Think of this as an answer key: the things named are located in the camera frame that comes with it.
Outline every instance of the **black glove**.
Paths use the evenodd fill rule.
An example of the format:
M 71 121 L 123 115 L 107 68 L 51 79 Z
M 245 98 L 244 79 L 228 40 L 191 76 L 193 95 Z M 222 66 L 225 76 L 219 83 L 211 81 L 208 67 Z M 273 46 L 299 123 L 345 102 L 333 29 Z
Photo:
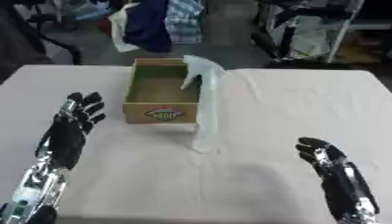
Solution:
M 42 206 L 27 221 L 26 224 L 54 224 L 57 220 L 57 211 L 52 206 Z
M 355 214 L 356 199 L 353 199 L 353 195 L 350 193 L 351 189 L 349 189 L 350 188 L 349 184 L 342 183 L 341 177 L 323 171 L 323 167 L 320 167 L 316 161 L 314 151 L 316 149 L 325 149 L 330 160 L 336 163 L 336 169 L 342 168 L 339 167 L 339 163 L 343 160 L 346 160 L 346 155 L 340 150 L 338 150 L 338 148 L 336 148 L 334 145 L 328 142 L 316 138 L 309 138 L 309 137 L 299 138 L 296 148 L 299 151 L 299 156 L 303 160 L 310 163 L 316 170 L 316 173 L 323 179 L 322 187 L 325 191 L 326 203 L 328 204 L 331 214 L 333 215 L 335 220 L 337 221 L 341 220 L 344 214 Z M 365 179 L 361 176 L 360 172 L 358 171 L 358 169 L 353 163 L 349 162 L 349 164 L 355 170 L 355 176 L 360 183 L 361 190 L 371 200 L 374 206 L 375 213 L 378 214 L 380 212 L 380 209 L 377 206 L 375 202 L 375 198 L 370 192 Z
M 81 150 L 86 143 L 85 136 L 94 125 L 105 118 L 104 114 L 94 116 L 103 109 L 104 103 L 98 93 L 83 98 L 80 93 L 70 94 L 68 100 L 76 102 L 72 114 L 61 111 L 54 116 L 52 126 L 44 134 L 36 150 L 36 156 L 42 146 L 49 140 L 47 149 L 52 152 L 53 165 L 72 170 L 79 161 Z

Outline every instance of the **white tablecloth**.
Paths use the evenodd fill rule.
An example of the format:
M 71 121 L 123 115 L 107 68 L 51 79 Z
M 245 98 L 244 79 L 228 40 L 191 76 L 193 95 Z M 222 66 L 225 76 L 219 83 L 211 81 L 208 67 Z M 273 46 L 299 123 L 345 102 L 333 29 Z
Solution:
M 130 125 L 129 67 L 25 66 L 0 87 L 0 201 L 73 91 L 98 91 L 108 118 L 87 140 L 59 223 L 334 223 L 298 137 L 337 144 L 392 220 L 392 97 L 359 71 L 236 70 L 221 83 L 221 147 L 189 149 L 193 125 Z

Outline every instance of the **fabric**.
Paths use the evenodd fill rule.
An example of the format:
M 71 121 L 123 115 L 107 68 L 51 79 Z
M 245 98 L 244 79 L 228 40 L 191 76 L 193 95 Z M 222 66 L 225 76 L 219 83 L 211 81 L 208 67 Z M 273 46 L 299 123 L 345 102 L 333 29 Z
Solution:
M 190 149 L 192 124 L 124 121 L 130 67 L 24 66 L 0 87 L 0 201 L 6 202 L 69 93 L 98 91 L 107 119 L 87 138 L 60 224 L 333 224 L 298 137 L 336 144 L 392 220 L 392 95 L 362 71 L 242 69 L 221 79 L 220 149 Z
M 201 41 L 199 15 L 203 6 L 198 0 L 169 0 L 164 24 L 171 41 L 195 44 Z
M 138 6 L 128 8 L 128 20 L 123 42 L 149 52 L 169 52 L 172 41 L 165 28 L 168 0 L 139 0 Z

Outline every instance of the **plastic bag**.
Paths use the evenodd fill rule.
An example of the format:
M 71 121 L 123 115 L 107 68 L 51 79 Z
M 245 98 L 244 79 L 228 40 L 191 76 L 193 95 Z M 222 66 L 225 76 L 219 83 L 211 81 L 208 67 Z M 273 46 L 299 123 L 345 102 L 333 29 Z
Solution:
M 226 71 L 217 63 L 196 56 L 186 55 L 184 62 L 188 65 L 188 75 L 181 89 L 201 75 L 197 128 L 192 147 L 198 152 L 207 153 L 219 147 L 219 80 Z
M 127 9 L 131 7 L 137 6 L 139 3 L 127 3 L 125 4 L 121 10 L 111 15 L 108 19 L 112 24 L 112 39 L 115 48 L 119 53 L 125 53 L 129 51 L 133 51 L 139 49 L 139 47 L 135 45 L 126 44 L 123 42 L 123 35 L 125 30 L 125 25 L 127 24 Z

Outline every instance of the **robotic arm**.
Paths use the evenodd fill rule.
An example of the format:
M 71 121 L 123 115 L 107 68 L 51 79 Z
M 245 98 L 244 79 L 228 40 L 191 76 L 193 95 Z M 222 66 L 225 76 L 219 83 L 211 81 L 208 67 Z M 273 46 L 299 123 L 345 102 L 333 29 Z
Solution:
M 53 224 L 70 171 L 76 166 L 86 136 L 105 118 L 98 93 L 73 93 L 54 116 L 35 156 L 38 162 L 24 175 L 9 203 L 0 210 L 0 224 Z
M 326 202 L 338 223 L 375 224 L 380 213 L 375 197 L 354 163 L 325 141 L 302 137 L 296 145 L 299 156 L 322 178 Z

